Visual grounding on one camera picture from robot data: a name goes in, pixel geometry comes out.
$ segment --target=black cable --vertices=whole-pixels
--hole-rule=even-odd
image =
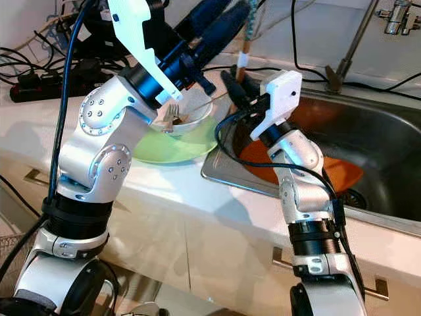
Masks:
[[[239,121],[241,119],[243,119],[244,117],[250,115],[252,113],[243,113],[242,111],[240,112],[236,112],[232,115],[229,115],[228,117],[226,117],[224,120],[222,120],[218,125],[216,125],[215,128],[215,139],[216,142],[219,146],[219,148],[222,150],[222,152],[224,152],[229,158],[231,158],[232,160],[241,163],[242,165],[247,165],[250,167],[258,167],[258,168],[287,168],[287,169],[296,169],[296,170],[300,170],[300,171],[304,171],[307,172],[309,174],[311,174],[313,177],[317,178],[319,181],[321,181],[321,183],[323,183],[323,185],[326,187],[329,196],[331,197],[331,199],[336,199],[336,192],[335,190],[330,186],[330,184],[328,183],[328,181],[326,181],[323,176],[320,176],[317,172],[310,170],[306,167],[300,166],[300,165],[294,165],[294,164],[289,164],[289,163],[254,163],[251,161],[246,161],[240,158],[237,158],[235,156],[233,156],[224,146],[224,144],[221,142],[221,139],[219,137],[219,133],[221,131],[221,129],[228,124],[229,122],[233,122],[233,121]]]
[[[24,62],[24,61],[13,61],[13,62],[9,62],[9,63],[3,63],[3,64],[0,64],[0,67],[13,66],[13,65],[31,66],[31,65],[28,65],[28,63],[27,63],[27,62]],[[38,66],[38,65],[35,65],[35,64],[32,64],[32,67],[34,67],[34,68],[36,68],[36,69],[46,70],[46,68],[45,68],[45,67],[43,67],[43,66]]]
[[[34,31],[34,34],[37,37],[39,37],[41,40],[43,40],[53,51],[56,51],[60,55],[66,57],[66,55],[60,49],[58,49],[56,46],[54,46],[44,35],[38,33],[37,31]]]
[[[4,177],[0,174],[0,180],[3,181],[9,189],[18,197],[18,199],[36,216],[39,217],[38,212],[20,195],[18,190]]]
[[[415,78],[417,78],[417,77],[419,77],[419,76],[421,76],[421,72],[419,72],[418,74],[414,74],[414,75],[412,75],[411,77],[409,77],[409,78],[407,78],[407,79],[405,79],[405,80],[403,80],[403,81],[401,81],[401,82],[399,82],[399,83],[395,84],[395,85],[394,85],[394,86],[392,86],[392,87],[388,87],[388,88],[384,89],[384,91],[394,90],[394,89],[396,89],[397,87],[400,87],[400,86],[402,86],[403,84],[406,84],[408,81],[411,81],[412,79],[415,79]]]
[[[360,270],[360,267],[358,266],[357,259],[355,259],[355,256],[353,252],[351,251],[351,248],[349,247],[348,236],[347,236],[347,232],[344,226],[341,226],[339,228],[339,233],[341,234],[341,237],[339,238],[339,240],[341,241],[343,250],[348,255],[349,262],[351,264],[351,269],[353,271],[355,280],[358,284],[358,288],[360,290],[362,299],[365,300],[364,281],[362,279],[361,270]]]
[[[206,71],[212,71],[212,70],[222,70],[222,69],[230,69],[231,66],[215,66],[215,67],[209,67],[209,68],[204,68],[202,69],[203,72]],[[262,70],[274,70],[274,71],[279,71],[281,70],[280,68],[276,68],[276,67],[260,67],[260,68],[246,68],[247,71],[262,71]]]
[[[312,72],[313,74],[317,74],[319,77],[323,78],[323,80],[327,82],[328,79],[323,74],[318,72],[317,70],[301,67],[300,65],[298,65],[298,61],[297,61],[297,38],[296,38],[296,35],[295,35],[295,3],[296,2],[297,2],[297,0],[292,0],[292,3],[291,3],[291,31],[292,31],[292,47],[293,47],[293,52],[294,52],[295,68],[297,68],[299,70],[302,70],[302,71],[308,71],[308,72]]]
[[[62,61],[64,61],[64,60],[66,60],[66,58],[59,58],[59,59],[56,59],[55,61],[53,61],[50,65],[48,65],[48,69],[50,69],[53,65],[55,65],[55,64],[58,64],[58,63],[60,63],[60,62],[62,62]]]
[[[266,0],[261,0],[257,5],[257,10],[266,2]]]
[[[13,65],[28,65],[28,63],[26,61],[23,61],[22,59],[18,59],[18,58],[13,57],[13,56],[9,56],[9,55],[6,55],[6,54],[0,54],[0,57],[4,57],[4,58],[8,58],[8,59],[10,59],[12,61],[16,61],[16,63],[10,62],[10,63],[0,64],[0,67],[13,66]],[[32,66],[34,68],[37,68],[37,66],[34,65],[34,64],[32,64],[32,63],[31,63],[31,65],[28,65],[28,66]],[[26,73],[28,71],[31,71],[31,69],[24,70],[22,72],[19,72],[18,74],[5,74],[5,73],[2,72],[2,73],[0,73],[0,76],[6,77],[6,78],[14,78],[14,77],[18,77],[21,74],[24,74],[24,73]],[[16,84],[15,82],[9,82],[8,80],[3,80],[3,81],[5,81],[8,84]]]
[[[120,283],[118,283],[117,275],[116,275],[114,269],[110,266],[110,264],[106,261],[103,261],[103,260],[101,260],[101,262],[104,263],[104,265],[111,272],[112,277],[114,279],[114,285],[116,285],[116,287],[117,287],[117,288],[114,289],[114,299],[112,301],[112,312],[114,313],[114,315],[116,315],[116,304],[117,304],[118,293],[120,291]]]
[[[126,56],[122,56],[120,60],[124,63],[124,66],[130,67],[129,60],[127,60]]]
[[[2,77],[0,77],[0,80],[1,80],[1,81],[3,81],[3,82],[5,82],[5,83],[7,83],[7,84],[12,85],[12,86],[14,86],[14,85],[16,84],[16,82],[11,82],[11,81],[9,81],[9,80],[7,80],[7,79],[4,79],[4,78],[2,78]]]
[[[22,57],[24,59],[24,61],[26,61],[28,63],[28,65],[31,67],[31,72],[34,72],[34,67],[33,67],[34,64],[32,64],[31,61],[27,58],[27,56],[25,56],[24,54],[14,50],[14,49],[6,48],[6,47],[0,47],[0,50],[8,51],[9,53],[13,53],[15,55],[18,55],[18,56]]]
[[[82,27],[82,23],[84,21],[85,15],[90,10],[90,8],[92,8],[94,2],[95,0],[86,1],[86,4],[84,5],[83,9],[80,11],[74,23],[72,35],[70,36],[70,40],[68,43],[67,56],[66,56],[66,61],[64,63],[64,71],[63,71],[63,83],[62,83],[59,118],[57,120],[57,127],[55,130],[53,154],[51,156],[51,168],[50,168],[50,178],[49,178],[50,183],[48,187],[47,204],[50,204],[52,202],[55,195],[56,188],[57,188],[57,171],[59,168],[59,153],[60,153],[61,140],[62,140],[62,135],[63,135],[63,130],[64,130],[64,122],[66,120],[67,102],[68,102],[68,95],[69,95],[69,89],[70,89],[69,77],[70,77],[70,69],[72,66],[74,44],[76,43],[78,39],[78,33],[80,31],[80,28]]]
[[[215,66],[215,67],[210,67],[210,68],[204,68],[202,69],[203,72],[206,71],[212,71],[212,70],[222,70],[222,69],[230,69],[231,66]],[[262,67],[262,68],[246,68],[246,70],[248,71],[260,71],[260,70],[275,70],[275,71],[279,71],[281,70],[280,68],[276,68],[276,67]],[[418,76],[421,76],[420,74],[415,74],[405,80],[403,80],[402,82],[396,84],[395,86],[400,86],[401,84],[404,84],[406,82],[408,82],[409,80],[412,80]],[[326,82],[325,80],[313,80],[313,79],[303,79],[303,82]],[[406,94],[406,93],[402,93],[402,92],[396,92],[396,91],[391,91],[391,88],[396,88],[395,86],[387,88],[387,89],[382,89],[382,88],[377,88],[377,87],[373,87],[370,86],[368,84],[363,84],[360,82],[344,82],[343,83],[344,86],[351,86],[351,87],[356,87],[356,88],[364,88],[364,89],[369,89],[369,90],[373,90],[376,92],[386,92],[386,93],[390,93],[390,94],[395,94],[395,95],[400,95],[401,97],[407,97],[409,99],[414,99],[414,100],[418,100],[421,101],[421,97],[416,97],[415,95],[410,95],[410,94]]]
[[[0,267],[0,282],[3,280],[4,276],[6,275],[7,269],[10,267],[13,259],[16,257],[16,255],[19,253],[20,249],[26,244],[26,242],[31,238],[31,236],[34,234],[34,232],[37,231],[39,227],[45,222],[47,219],[47,215],[43,214],[36,223],[23,235],[23,237],[18,241],[18,243],[13,247],[12,251],[8,256],[6,257],[6,260],[3,262],[3,264]]]
[[[369,90],[373,90],[373,91],[376,91],[376,92],[386,92],[386,93],[400,95],[402,97],[407,97],[407,98],[410,98],[410,99],[414,99],[414,100],[417,100],[417,101],[421,101],[421,97],[416,97],[415,95],[410,95],[410,94],[406,94],[406,93],[402,93],[402,92],[397,92],[397,91],[385,90],[385,89],[381,89],[381,88],[370,86],[368,84],[363,84],[361,82],[344,82],[343,85],[344,86],[356,87],[356,88],[369,89]]]

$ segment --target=wall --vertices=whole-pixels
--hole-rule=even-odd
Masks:
[[[61,0],[0,0],[0,45],[13,48],[32,37],[34,30],[57,15],[57,3]],[[21,52],[36,62],[48,56],[49,48],[33,41],[30,48],[25,47]]]
[[[60,0],[0,0],[0,43],[13,47],[32,35],[46,21],[49,14],[57,12]],[[166,20],[175,25],[199,0],[171,0],[166,9]],[[334,68],[345,55],[359,26],[364,9],[370,0],[317,0],[309,8],[296,14],[299,62],[302,65]],[[290,0],[267,0],[265,21],[289,12]],[[392,8],[393,0],[380,0],[379,9]],[[413,8],[421,15],[421,9]],[[368,81],[400,80],[421,71],[421,30],[409,36],[387,36],[383,33],[385,21],[373,17],[357,49],[350,78],[368,76]],[[225,52],[228,56],[241,47],[241,34]],[[37,50],[46,56],[46,51]],[[291,20],[288,18],[253,43],[251,55],[263,59],[281,60],[281,65],[292,65]]]

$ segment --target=robotic arm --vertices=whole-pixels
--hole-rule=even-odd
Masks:
[[[301,74],[282,70],[266,78],[260,96],[251,103],[227,72],[221,77],[239,109],[254,107],[244,120],[249,121],[251,139],[260,138],[273,163],[299,165],[322,176],[320,148],[286,121],[299,104]],[[339,239],[346,238],[339,226],[344,221],[342,205],[308,172],[280,167],[274,171],[294,251],[293,271],[301,278],[291,289],[293,315],[366,315],[359,272],[339,246]]]
[[[76,130],[59,156],[57,194],[43,204],[49,219],[14,297],[0,301],[4,315],[90,315],[104,283],[116,289],[97,255],[107,243],[107,221],[132,150],[169,97],[179,100],[180,90],[195,82],[207,94],[215,90],[201,69],[238,33],[250,9],[239,1],[222,13],[229,2],[204,0],[172,29],[160,0],[109,0],[116,36],[141,64],[82,102]]]

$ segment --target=utensil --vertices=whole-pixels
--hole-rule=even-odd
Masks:
[[[164,122],[165,127],[162,129],[162,133],[172,133],[174,131],[172,121],[178,117],[180,108],[178,104],[170,104],[165,112]]]
[[[199,105],[198,107],[195,107],[194,109],[188,111],[187,113],[182,113],[180,114],[179,117],[177,117],[177,119],[173,122],[174,125],[179,125],[179,124],[183,124],[186,123],[187,119],[190,117],[190,115],[192,113],[194,113],[196,110],[201,109],[202,107],[206,107],[207,105],[211,104],[212,102],[214,102],[217,99],[220,99],[222,97],[224,97],[225,95],[227,95],[227,93],[224,93],[222,95],[220,95],[219,97],[215,98],[215,99],[211,99],[210,101]]]

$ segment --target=faucet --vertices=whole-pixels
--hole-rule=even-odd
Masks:
[[[357,47],[362,39],[362,36],[364,35],[368,23],[370,22],[374,11],[376,10],[377,4],[379,0],[372,0],[370,2],[370,5],[368,6],[366,13],[364,14],[364,17],[362,18],[362,21],[360,23],[360,26],[354,36],[354,39],[351,43],[351,46],[348,48],[348,52],[344,58],[342,58],[338,68],[336,69],[336,72],[331,68],[330,65],[327,65],[325,67],[326,70],[326,76],[328,77],[328,83],[326,85],[326,90],[332,93],[340,93],[342,89],[342,83],[348,73],[349,68],[352,64],[352,58],[357,50]]]
[[[412,2],[409,0],[395,0],[393,10],[379,10],[376,15],[387,20],[384,30],[385,34],[398,35],[401,31],[402,35],[409,35],[411,30],[419,30],[421,24],[421,16],[416,16],[410,12]]]

